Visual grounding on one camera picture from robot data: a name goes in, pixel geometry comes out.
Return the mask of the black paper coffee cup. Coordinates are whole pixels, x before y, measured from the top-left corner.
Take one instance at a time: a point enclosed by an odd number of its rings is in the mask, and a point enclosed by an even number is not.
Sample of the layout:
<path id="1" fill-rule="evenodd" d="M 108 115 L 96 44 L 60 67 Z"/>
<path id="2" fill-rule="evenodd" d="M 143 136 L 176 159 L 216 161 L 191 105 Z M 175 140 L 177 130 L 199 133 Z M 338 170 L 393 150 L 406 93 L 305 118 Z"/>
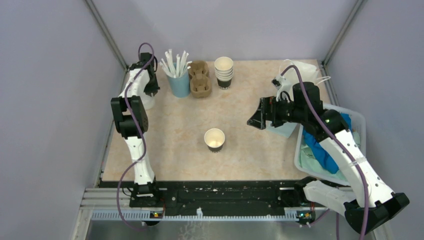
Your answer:
<path id="1" fill-rule="evenodd" d="M 211 152 L 218 153 L 224 146 L 226 136 L 221 129 L 211 128 L 205 132 L 203 139 Z"/>

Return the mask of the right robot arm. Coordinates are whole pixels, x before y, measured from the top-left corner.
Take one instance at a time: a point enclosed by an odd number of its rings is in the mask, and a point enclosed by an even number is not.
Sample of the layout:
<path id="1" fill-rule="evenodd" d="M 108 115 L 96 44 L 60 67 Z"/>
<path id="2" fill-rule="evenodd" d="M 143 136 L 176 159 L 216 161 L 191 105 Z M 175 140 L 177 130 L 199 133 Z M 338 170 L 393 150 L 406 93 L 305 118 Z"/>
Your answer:
<path id="1" fill-rule="evenodd" d="M 293 200 L 299 206 L 315 202 L 343 215 L 359 234 L 366 235 L 394 218 L 408 204 L 405 193 L 394 192 L 374 171 L 355 143 L 349 125 L 335 109 L 325 109 L 318 86 L 296 83 L 293 100 L 262 97 L 249 126 L 263 130 L 266 123 L 280 127 L 298 123 L 332 157 L 352 191 L 345 192 L 314 177 L 299 180 Z"/>

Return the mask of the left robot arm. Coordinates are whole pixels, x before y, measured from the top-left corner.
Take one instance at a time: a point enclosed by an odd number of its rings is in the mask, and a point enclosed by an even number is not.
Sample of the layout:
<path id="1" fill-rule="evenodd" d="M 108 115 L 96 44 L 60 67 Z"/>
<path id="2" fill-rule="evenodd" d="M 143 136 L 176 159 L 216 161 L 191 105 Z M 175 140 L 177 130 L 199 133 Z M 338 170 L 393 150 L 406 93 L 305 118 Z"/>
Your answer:
<path id="1" fill-rule="evenodd" d="M 134 169 L 131 197 L 134 202 L 144 202 L 149 207 L 156 206 L 161 198 L 144 137 L 149 128 L 146 109 L 154 105 L 153 95 L 145 90 L 149 83 L 156 80 L 154 63 L 153 54 L 140 53 L 139 62 L 129 67 L 123 91 L 110 101 L 116 131 L 127 144 Z"/>

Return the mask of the white takeout paper bag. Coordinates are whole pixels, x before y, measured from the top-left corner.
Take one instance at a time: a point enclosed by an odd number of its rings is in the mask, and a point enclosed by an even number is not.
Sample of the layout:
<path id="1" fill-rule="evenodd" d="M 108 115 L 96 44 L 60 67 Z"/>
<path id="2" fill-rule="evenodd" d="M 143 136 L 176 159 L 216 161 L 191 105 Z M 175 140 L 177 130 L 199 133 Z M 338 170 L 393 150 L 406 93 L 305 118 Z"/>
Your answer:
<path id="1" fill-rule="evenodd" d="M 284 75 L 281 75 L 283 70 L 285 70 L 289 66 L 296 66 L 298 68 L 302 81 L 304 83 L 312 82 L 315 85 L 319 85 L 320 83 L 323 83 L 324 81 L 327 81 L 331 78 L 330 76 L 321 76 L 321 71 L 313 64 L 304 63 L 297 60 L 285 59 L 283 60 L 282 65 L 280 65 L 279 67 L 280 73 L 275 78 L 280 84 L 280 87 L 278 88 L 276 94 L 276 96 L 280 100 L 286 98 L 286 95 L 282 93 L 283 91 L 290 94 L 292 91 L 292 86 L 299 82 L 297 72 L 294 68 L 289 69 L 285 72 Z"/>

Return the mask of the stack of white lids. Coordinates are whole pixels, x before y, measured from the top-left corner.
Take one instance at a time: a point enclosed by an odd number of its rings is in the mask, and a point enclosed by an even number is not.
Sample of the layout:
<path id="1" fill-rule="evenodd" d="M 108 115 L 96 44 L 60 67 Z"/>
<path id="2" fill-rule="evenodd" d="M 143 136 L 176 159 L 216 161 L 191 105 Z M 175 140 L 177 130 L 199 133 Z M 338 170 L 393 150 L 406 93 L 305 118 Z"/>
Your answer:
<path id="1" fill-rule="evenodd" d="M 152 109 L 154 107 L 154 105 L 155 105 L 155 98 L 152 95 L 146 94 L 145 92 L 142 92 L 140 94 L 140 98 L 141 98 L 143 107 L 144 107 L 144 109 L 146 111 L 147 110 L 150 110 L 150 109 Z"/>

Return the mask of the blue straw holder cup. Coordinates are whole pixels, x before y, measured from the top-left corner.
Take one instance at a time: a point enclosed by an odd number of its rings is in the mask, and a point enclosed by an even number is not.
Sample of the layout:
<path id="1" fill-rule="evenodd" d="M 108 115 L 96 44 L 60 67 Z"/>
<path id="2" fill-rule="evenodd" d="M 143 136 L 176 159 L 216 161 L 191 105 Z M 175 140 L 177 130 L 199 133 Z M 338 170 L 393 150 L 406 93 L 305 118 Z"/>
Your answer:
<path id="1" fill-rule="evenodd" d="M 172 94 L 177 98 L 185 98 L 190 94 L 189 73 L 186 70 L 181 77 L 167 76 Z"/>

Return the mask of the white wrapped straws bundle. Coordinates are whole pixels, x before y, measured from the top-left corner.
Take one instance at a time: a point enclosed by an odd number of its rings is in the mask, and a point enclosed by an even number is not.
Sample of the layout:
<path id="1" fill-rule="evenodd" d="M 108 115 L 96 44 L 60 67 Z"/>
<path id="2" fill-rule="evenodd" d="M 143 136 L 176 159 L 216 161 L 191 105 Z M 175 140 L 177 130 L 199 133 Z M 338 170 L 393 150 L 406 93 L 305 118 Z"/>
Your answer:
<path id="1" fill-rule="evenodd" d="M 177 53 L 174 58 L 173 50 L 168 49 L 165 52 L 165 59 L 162 58 L 158 64 L 168 77 L 181 78 L 191 68 L 192 61 L 188 61 L 188 56 L 189 53 L 184 50 L 182 56 Z"/>

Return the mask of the brown cardboard cup carrier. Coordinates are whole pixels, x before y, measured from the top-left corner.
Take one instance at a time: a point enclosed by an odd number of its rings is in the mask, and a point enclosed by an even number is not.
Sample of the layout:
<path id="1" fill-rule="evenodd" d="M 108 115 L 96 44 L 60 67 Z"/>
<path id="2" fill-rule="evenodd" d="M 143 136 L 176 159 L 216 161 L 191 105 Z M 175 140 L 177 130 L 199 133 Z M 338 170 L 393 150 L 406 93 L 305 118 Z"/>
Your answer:
<path id="1" fill-rule="evenodd" d="M 189 87 L 191 95 L 196 98 L 206 98 L 212 92 L 209 78 L 209 66 L 205 61 L 195 60 L 188 65 Z"/>

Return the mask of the stack of paper cups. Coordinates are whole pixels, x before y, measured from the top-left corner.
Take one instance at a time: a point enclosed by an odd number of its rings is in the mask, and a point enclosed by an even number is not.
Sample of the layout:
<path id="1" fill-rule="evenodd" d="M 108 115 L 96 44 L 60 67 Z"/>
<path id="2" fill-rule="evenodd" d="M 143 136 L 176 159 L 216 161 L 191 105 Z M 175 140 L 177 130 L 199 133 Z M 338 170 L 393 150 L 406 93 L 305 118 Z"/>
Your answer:
<path id="1" fill-rule="evenodd" d="M 214 61 L 214 69 L 218 86 L 222 90 L 229 89 L 234 76 L 234 61 L 227 56 L 221 56 Z"/>

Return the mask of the light green cloth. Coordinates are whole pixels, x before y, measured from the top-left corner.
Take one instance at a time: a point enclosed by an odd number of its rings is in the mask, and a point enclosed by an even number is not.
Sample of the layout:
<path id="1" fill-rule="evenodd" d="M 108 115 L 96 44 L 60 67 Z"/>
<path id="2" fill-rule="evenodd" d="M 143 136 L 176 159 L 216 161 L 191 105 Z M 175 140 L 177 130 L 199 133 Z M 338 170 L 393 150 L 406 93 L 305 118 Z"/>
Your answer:
<path id="1" fill-rule="evenodd" d="M 311 176 L 333 183 L 347 186 L 348 181 L 341 170 L 337 170 L 335 161 L 319 145 L 314 137 L 303 130 L 298 138 L 300 145 L 297 156 L 294 158 L 295 166 Z"/>

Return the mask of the blue cloth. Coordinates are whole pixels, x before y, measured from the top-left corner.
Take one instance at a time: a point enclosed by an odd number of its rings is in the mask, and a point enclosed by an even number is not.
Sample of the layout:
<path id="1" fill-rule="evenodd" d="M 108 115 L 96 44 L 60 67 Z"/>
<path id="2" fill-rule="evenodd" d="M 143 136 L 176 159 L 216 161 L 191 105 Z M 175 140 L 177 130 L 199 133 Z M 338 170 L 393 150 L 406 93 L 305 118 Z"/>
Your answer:
<path id="1" fill-rule="evenodd" d="M 320 174 L 337 174 L 339 167 L 334 159 L 321 147 L 313 135 L 302 131 L 299 163 L 304 169 Z"/>

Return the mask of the white plastic basket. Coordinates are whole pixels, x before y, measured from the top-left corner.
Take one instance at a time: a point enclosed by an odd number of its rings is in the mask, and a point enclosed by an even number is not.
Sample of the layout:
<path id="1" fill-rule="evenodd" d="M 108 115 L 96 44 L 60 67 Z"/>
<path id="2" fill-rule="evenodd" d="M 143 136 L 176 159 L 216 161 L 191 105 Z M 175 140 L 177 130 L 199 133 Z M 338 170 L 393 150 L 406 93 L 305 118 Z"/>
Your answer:
<path id="1" fill-rule="evenodd" d="M 353 130 L 352 134 L 353 134 L 354 141 L 357 144 L 357 146 L 359 147 L 362 154 L 366 155 L 366 120 L 365 120 L 364 116 L 362 114 L 358 113 L 358 112 L 353 111 L 353 110 L 343 108 L 343 107 L 340 107 L 340 106 L 336 106 L 336 105 L 332 105 L 332 104 L 328 104 L 328 103 L 324 103 L 323 107 L 325 109 L 336 110 L 336 111 L 340 112 L 341 114 L 349 115 L 350 120 L 351 120 L 350 126 L 351 126 L 351 129 Z M 294 165 L 295 165 L 295 157 L 297 156 L 299 146 L 300 146 L 299 137 L 300 137 L 300 133 L 303 131 L 303 129 L 304 129 L 304 127 L 301 125 L 299 127 L 299 132 L 297 134 L 296 151 L 295 151 L 295 154 L 294 154 Z M 323 181 L 328 181 L 328 180 L 325 180 L 325 179 L 322 179 L 322 178 L 319 178 L 319 177 L 315 177 L 315 178 L 321 179 Z"/>

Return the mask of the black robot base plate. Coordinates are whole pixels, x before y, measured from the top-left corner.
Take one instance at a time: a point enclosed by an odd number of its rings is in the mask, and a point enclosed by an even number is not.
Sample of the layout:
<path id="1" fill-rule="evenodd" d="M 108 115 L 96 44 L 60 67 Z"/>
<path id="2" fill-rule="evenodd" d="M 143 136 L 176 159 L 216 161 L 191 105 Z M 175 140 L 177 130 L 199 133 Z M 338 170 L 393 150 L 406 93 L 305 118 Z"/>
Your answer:
<path id="1" fill-rule="evenodd" d="M 318 203 L 300 199 L 296 180 L 157 181 L 138 187 L 130 181 L 101 181 L 101 189 L 125 190 L 129 207 L 153 207 L 166 217 L 193 216 L 201 210 L 205 217 L 281 217 L 289 210 L 296 216 L 322 209 Z"/>

